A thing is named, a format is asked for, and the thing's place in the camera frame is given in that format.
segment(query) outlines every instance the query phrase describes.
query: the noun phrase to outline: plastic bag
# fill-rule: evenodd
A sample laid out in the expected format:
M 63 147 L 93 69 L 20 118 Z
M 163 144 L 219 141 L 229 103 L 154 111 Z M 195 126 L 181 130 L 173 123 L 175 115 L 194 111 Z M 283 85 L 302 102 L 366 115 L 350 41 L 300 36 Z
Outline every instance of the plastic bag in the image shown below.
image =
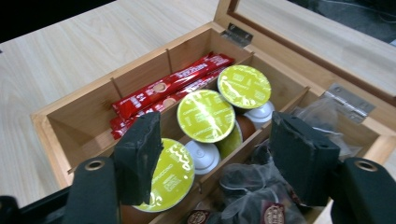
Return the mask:
M 271 161 L 265 165 L 230 164 L 224 167 L 220 185 L 226 204 L 221 213 L 223 224 L 268 223 L 263 222 L 266 218 L 305 223 L 286 181 Z
M 337 130 L 337 103 L 332 98 L 320 98 L 306 108 L 294 111 L 294 116 L 303 120 L 314 129 L 325 134 L 340 147 L 340 161 L 355 156 L 361 147 L 349 146 L 344 141 L 344 135 Z
M 337 104 L 331 98 L 321 98 L 304 109 L 294 112 L 294 116 L 311 127 L 334 132 L 337 126 Z

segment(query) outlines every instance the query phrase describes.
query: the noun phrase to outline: wooden box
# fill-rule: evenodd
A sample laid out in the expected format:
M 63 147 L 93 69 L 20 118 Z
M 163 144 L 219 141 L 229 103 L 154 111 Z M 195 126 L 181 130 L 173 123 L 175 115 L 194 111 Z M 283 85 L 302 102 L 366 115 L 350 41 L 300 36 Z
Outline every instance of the wooden box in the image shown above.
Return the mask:
M 383 58 L 376 56 L 394 56 L 394 49 L 387 49 L 384 43 L 368 36 L 361 37 L 361 34 L 287 1 L 263 1 L 260 5 L 263 14 L 256 19 L 239 13 L 243 8 L 248 9 L 241 4 L 242 1 L 220 0 L 213 22 L 126 64 L 32 115 L 35 129 L 62 188 L 72 184 L 73 170 L 81 162 L 92 157 L 108 156 L 113 151 L 117 141 L 110 133 L 109 121 L 116 114 L 111 103 L 184 68 L 210 51 L 224 53 L 235 58 L 236 64 L 250 65 L 262 71 L 272 85 L 270 100 L 277 111 L 291 111 L 296 106 L 307 106 L 334 83 L 374 105 L 375 109 L 361 123 L 340 116 L 338 129 L 345 135 L 347 143 L 362 147 L 359 157 L 379 163 L 386 161 L 396 147 L 396 100 L 394 90 L 388 87 L 392 84 L 395 86 L 395 78 L 389 71 L 396 67 L 396 57 L 389 56 L 383 61 Z M 312 25 L 307 18 L 332 27 Z M 295 22 L 301 26 L 291 25 Z M 235 27 L 249 35 L 233 37 Z M 320 53 L 317 46 L 309 46 L 306 40 L 301 40 L 298 36 L 301 29 L 309 32 L 308 28 L 323 35 L 347 32 L 345 34 L 358 36 L 360 42 L 368 42 L 360 45 L 353 37 L 339 34 L 332 35 L 332 39 L 308 35 L 312 38 L 310 41 L 313 45 L 325 48 Z M 246 37 L 252 37 L 247 45 Z M 335 46 L 340 38 L 349 42 L 343 42 L 341 47 Z M 345 51 L 340 52 L 338 48 L 344 48 Z M 345 58 L 337 59 L 340 54 Z M 370 62 L 371 66 L 360 69 L 358 61 Z M 376 84 L 375 81 L 378 80 L 383 80 L 383 85 Z M 216 81 L 206 88 L 214 89 L 215 86 Z M 162 113 L 162 134 L 163 137 L 186 143 L 189 139 L 178 127 L 176 111 L 177 105 L 174 105 Z M 160 214 L 147 215 L 147 220 L 153 219 L 150 223 L 177 223 L 182 220 L 198 202 L 216 192 L 222 167 L 244 162 L 254 146 L 268 138 L 270 128 L 270 123 L 263 125 L 215 170 L 197 178 L 190 193 L 176 207 Z M 317 217 L 318 214 L 308 217 L 308 222 L 313 222 Z

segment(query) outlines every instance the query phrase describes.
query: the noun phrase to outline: light wood surface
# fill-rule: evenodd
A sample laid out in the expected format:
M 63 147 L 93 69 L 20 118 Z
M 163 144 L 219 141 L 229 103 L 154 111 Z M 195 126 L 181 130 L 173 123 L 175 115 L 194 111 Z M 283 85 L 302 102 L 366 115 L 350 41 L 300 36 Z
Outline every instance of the light wood surface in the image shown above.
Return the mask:
M 212 21 L 217 3 L 119 0 L 0 44 L 0 195 L 24 206 L 59 189 L 30 114 Z

